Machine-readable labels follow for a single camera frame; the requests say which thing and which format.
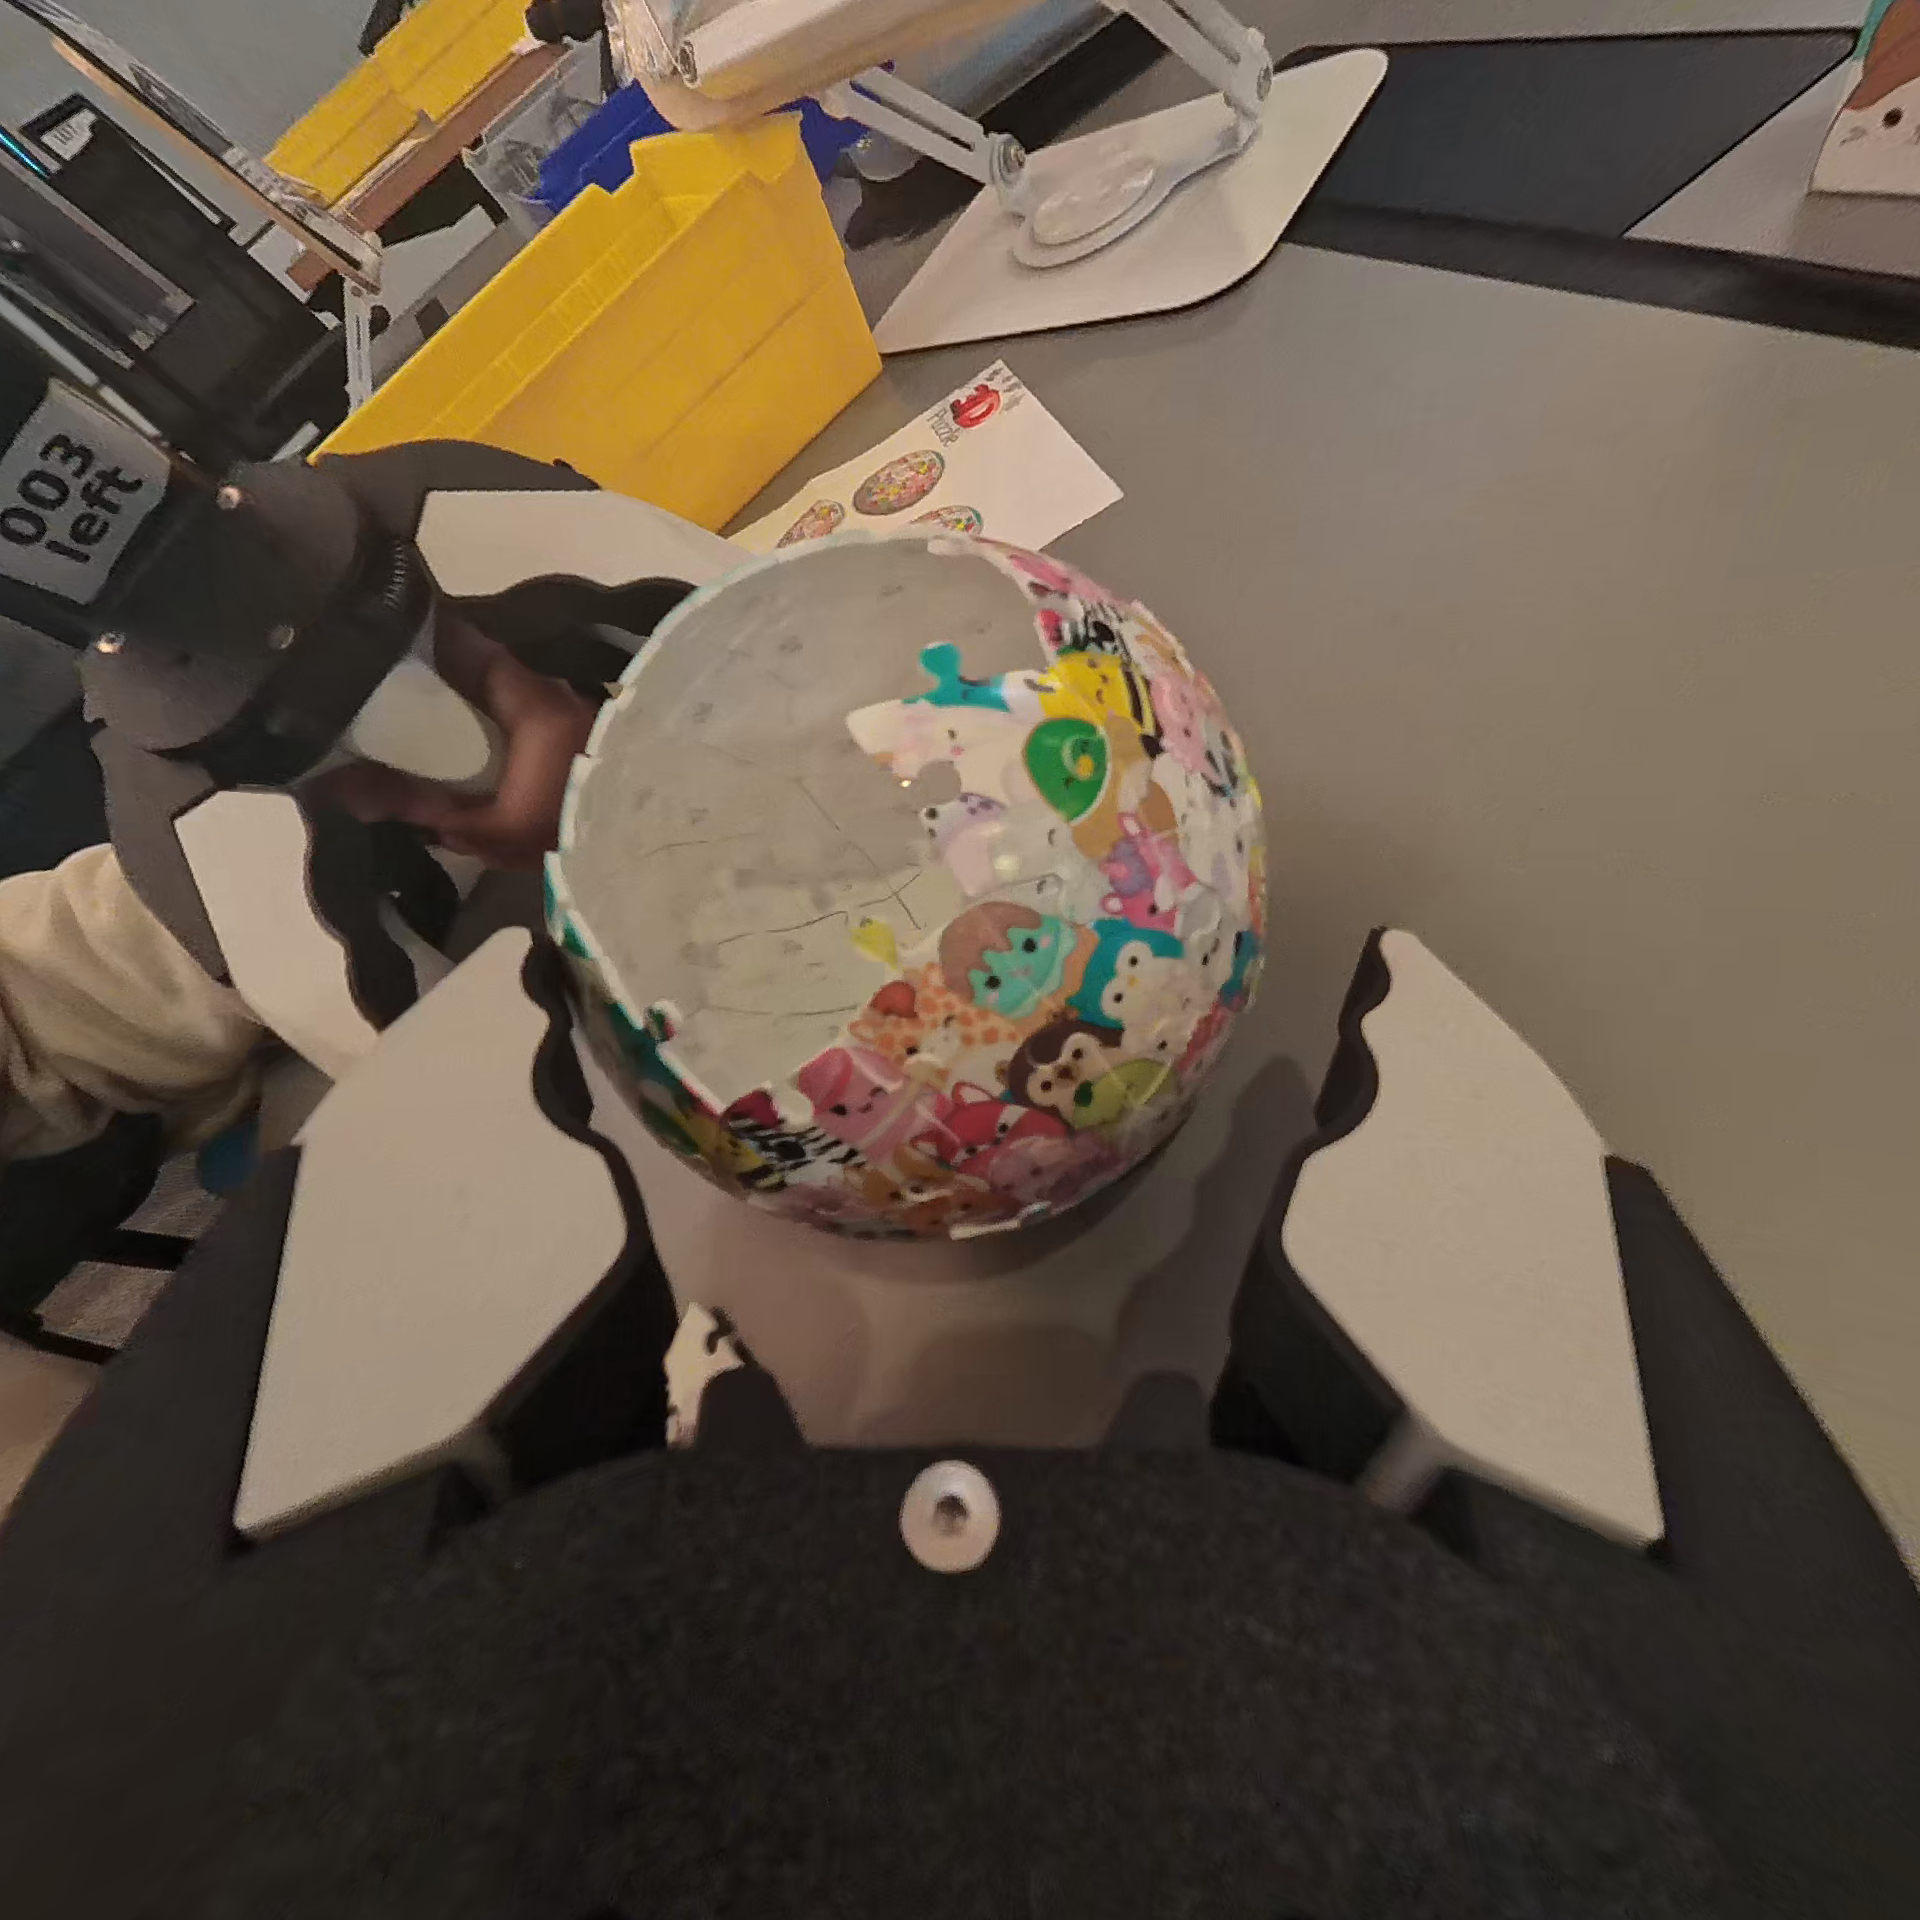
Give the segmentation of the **puzzle instruction sheet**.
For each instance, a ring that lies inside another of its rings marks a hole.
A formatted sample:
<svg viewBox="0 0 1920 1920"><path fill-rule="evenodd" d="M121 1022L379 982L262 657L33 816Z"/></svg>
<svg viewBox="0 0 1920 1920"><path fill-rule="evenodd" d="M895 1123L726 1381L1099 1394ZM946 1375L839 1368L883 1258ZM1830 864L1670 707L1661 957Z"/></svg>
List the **puzzle instruction sheet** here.
<svg viewBox="0 0 1920 1920"><path fill-rule="evenodd" d="M1001 359L878 446L821 470L735 541L752 553L837 531L931 528L1042 551L1120 485Z"/></svg>

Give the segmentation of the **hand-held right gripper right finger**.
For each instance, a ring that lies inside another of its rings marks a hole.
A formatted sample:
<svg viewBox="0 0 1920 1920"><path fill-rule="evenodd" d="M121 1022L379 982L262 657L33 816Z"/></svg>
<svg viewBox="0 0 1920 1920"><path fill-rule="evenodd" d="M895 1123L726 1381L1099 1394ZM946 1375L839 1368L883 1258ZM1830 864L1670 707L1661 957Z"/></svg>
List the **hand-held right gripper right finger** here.
<svg viewBox="0 0 1920 1920"><path fill-rule="evenodd" d="M1664 1535L1609 1153L1414 933L1369 934L1221 1382L1310 1472L1414 1514L1443 1479L1631 1549Z"/></svg>

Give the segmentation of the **person's left forearm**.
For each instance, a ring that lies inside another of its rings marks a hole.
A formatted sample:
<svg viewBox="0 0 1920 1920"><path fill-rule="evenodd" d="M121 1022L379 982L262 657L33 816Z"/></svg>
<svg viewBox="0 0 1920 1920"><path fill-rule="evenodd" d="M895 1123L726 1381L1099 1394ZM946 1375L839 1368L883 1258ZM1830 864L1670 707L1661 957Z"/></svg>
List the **person's left forearm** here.
<svg viewBox="0 0 1920 1920"><path fill-rule="evenodd" d="M3 882L3 1162L151 1119L171 1158L251 1115L291 1059L137 898L110 845Z"/></svg>

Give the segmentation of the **white puzzle piece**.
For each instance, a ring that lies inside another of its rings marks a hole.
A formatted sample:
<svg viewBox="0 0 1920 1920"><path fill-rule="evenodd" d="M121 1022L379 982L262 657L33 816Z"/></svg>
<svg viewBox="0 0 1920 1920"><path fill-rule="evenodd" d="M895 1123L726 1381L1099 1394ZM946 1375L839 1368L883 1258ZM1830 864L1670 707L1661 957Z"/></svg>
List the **white puzzle piece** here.
<svg viewBox="0 0 1920 1920"><path fill-rule="evenodd" d="M699 1431L709 1385L750 1365L726 1311L687 1303L664 1352L664 1442L689 1448Z"/></svg>

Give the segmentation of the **wooden document holder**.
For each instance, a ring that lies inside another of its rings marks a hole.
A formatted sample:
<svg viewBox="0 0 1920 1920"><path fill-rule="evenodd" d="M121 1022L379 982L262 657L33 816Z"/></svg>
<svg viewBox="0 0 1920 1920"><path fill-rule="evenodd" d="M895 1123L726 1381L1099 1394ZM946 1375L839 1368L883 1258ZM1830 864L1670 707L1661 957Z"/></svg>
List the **wooden document holder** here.
<svg viewBox="0 0 1920 1920"><path fill-rule="evenodd" d="M1214 2L1109 2L1206 81L1201 98L1029 151L915 83L902 58L1034 5L609 2L616 66L667 126L792 99L893 137L976 197L874 323L886 357L1208 301L1261 270L1389 71L1355 48L1278 71Z"/></svg>

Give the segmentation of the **person's left hand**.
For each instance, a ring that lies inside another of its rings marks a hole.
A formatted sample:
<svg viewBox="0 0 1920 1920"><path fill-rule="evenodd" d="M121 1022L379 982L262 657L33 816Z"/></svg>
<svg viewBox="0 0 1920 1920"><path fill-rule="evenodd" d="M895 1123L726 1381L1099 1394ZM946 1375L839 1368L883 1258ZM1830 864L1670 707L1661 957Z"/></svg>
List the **person's left hand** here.
<svg viewBox="0 0 1920 1920"><path fill-rule="evenodd" d="M454 611L439 623L438 667L501 730L494 790L466 797L446 784L354 760L318 779L315 795L362 822L417 830L490 871L530 872L559 843L569 768L586 747L597 706Z"/></svg>

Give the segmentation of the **blue plastic crate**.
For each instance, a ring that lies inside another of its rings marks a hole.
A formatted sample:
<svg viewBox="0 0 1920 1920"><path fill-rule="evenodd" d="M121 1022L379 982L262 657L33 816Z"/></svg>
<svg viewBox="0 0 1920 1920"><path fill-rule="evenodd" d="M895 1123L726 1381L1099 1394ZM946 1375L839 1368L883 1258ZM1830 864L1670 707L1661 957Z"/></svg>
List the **blue plastic crate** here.
<svg viewBox="0 0 1920 1920"><path fill-rule="evenodd" d="M633 176L633 145L675 131L650 93L630 81L599 102L563 142L543 155L533 203L561 214L590 185L617 190Z"/></svg>

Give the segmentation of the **yellow plastic bin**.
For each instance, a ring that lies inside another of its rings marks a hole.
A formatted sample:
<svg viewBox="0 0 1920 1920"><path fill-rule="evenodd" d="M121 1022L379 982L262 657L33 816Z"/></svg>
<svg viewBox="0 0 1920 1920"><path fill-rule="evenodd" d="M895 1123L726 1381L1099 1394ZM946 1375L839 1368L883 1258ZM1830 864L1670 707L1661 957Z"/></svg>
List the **yellow plastic bin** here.
<svg viewBox="0 0 1920 1920"><path fill-rule="evenodd" d="M526 5L421 2L371 54L278 137L269 166L328 207L345 206L399 152L454 128L505 86L513 95L563 58L526 29Z"/></svg>
<svg viewBox="0 0 1920 1920"><path fill-rule="evenodd" d="M722 531L881 374L802 144L773 112L632 145L318 451L470 441Z"/></svg>

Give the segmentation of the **colourful puzzle ball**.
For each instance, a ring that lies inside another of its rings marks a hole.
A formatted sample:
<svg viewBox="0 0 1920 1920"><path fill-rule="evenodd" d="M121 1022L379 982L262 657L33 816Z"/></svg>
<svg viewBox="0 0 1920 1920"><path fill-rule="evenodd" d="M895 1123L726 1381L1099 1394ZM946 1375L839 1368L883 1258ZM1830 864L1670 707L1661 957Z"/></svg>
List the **colourful puzzle ball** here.
<svg viewBox="0 0 1920 1920"><path fill-rule="evenodd" d="M1265 819L1149 606L987 537L695 590L568 777L544 922L682 1166L859 1239L1062 1215L1190 1118L1265 963Z"/></svg>

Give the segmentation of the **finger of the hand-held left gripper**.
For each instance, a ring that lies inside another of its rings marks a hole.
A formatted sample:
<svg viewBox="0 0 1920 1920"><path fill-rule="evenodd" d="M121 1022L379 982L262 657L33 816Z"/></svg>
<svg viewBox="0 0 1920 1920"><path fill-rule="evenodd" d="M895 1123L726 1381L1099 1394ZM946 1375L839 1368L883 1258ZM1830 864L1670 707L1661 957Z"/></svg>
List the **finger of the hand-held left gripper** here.
<svg viewBox="0 0 1920 1920"><path fill-rule="evenodd" d="M226 981L329 1081L448 971L461 882L406 826L241 789L187 808L177 838Z"/></svg>
<svg viewBox="0 0 1920 1920"><path fill-rule="evenodd" d="M675 607L750 551L601 490L435 490L417 530L455 614L522 664L605 699Z"/></svg>

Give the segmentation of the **cardboard puzzle box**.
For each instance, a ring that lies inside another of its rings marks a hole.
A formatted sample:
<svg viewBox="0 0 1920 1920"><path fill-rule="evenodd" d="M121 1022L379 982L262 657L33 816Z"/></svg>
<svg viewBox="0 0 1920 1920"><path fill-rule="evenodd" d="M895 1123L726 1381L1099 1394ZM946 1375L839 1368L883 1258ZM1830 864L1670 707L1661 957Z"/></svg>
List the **cardboard puzzle box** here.
<svg viewBox="0 0 1920 1920"><path fill-rule="evenodd" d="M1811 190L1845 198L1919 198L1919 2L1871 5L1853 83L1821 145Z"/></svg>

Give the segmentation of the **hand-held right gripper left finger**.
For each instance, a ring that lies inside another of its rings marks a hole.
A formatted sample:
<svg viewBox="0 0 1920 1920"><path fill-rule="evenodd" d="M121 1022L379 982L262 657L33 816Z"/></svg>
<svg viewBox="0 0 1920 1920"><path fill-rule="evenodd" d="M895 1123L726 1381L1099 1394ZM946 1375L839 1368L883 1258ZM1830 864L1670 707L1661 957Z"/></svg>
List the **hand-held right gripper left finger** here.
<svg viewBox="0 0 1920 1920"><path fill-rule="evenodd" d="M504 929L301 1133L232 1519L262 1543L421 1472L504 1496L655 1448L673 1337L561 955Z"/></svg>

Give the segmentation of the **clear acrylic holder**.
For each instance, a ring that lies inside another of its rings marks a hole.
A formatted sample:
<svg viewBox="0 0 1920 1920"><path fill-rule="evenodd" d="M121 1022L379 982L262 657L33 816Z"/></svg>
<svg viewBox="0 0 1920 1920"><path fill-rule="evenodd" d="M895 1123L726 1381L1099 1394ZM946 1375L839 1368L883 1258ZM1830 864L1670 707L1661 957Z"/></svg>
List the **clear acrylic holder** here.
<svg viewBox="0 0 1920 1920"><path fill-rule="evenodd" d="M335 214L306 187L278 173L263 157L223 131L169 81L163 81L96 29L45 27L56 53L117 104L134 112L165 145L226 176L269 222L291 232L344 288L374 296L383 290L383 246L359 223Z"/></svg>

